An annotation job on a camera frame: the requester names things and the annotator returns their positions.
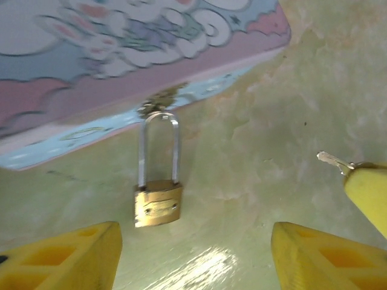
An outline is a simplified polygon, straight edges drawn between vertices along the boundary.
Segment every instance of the silver shackle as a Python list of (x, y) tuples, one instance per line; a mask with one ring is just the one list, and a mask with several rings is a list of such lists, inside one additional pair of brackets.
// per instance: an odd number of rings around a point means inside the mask
[(174, 130), (174, 149), (172, 153), (172, 181), (174, 184), (179, 183), (179, 166), (180, 166), (180, 132), (177, 117), (168, 111), (153, 112), (148, 118), (144, 119), (140, 129), (140, 139), (138, 144), (138, 187), (146, 187), (146, 167), (148, 157), (148, 124), (156, 117), (166, 117), (172, 124)]

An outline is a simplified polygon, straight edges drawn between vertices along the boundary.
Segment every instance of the bunny illustration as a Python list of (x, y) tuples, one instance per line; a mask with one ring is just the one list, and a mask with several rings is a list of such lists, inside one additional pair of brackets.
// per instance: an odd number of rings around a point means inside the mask
[(92, 71), (94, 77), (117, 77), (137, 69), (120, 57), (116, 38), (99, 33), (92, 22), (74, 10), (65, 8), (60, 12), (65, 21), (51, 16), (38, 16), (38, 24), (60, 39), (81, 47), (85, 53), (82, 63)]

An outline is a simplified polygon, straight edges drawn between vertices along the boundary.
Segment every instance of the silver key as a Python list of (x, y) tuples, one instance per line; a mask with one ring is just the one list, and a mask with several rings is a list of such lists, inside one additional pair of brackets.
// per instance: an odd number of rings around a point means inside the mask
[(347, 176), (350, 171), (355, 169), (354, 163), (347, 163), (347, 162), (342, 161), (342, 160), (338, 159), (337, 157), (332, 156), (324, 151), (320, 151), (317, 154), (317, 158), (320, 161), (326, 162), (326, 163), (331, 164), (333, 166), (337, 166), (340, 169), (341, 174), (345, 175), (345, 176)]

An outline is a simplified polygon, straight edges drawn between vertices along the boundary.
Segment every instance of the green surface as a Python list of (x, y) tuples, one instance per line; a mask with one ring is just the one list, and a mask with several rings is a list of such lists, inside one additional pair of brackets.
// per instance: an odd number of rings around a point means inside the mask
[[(387, 160), (387, 4), (281, 4), (290, 47), (227, 92), (177, 111), (179, 221), (134, 228), (133, 129), (24, 172), (0, 170), (0, 250), (114, 220), (124, 238), (115, 289), (271, 290), (279, 289), (270, 254), (276, 221), (386, 248), (316, 153)], [(166, 131), (151, 130), (151, 178), (169, 170)]]

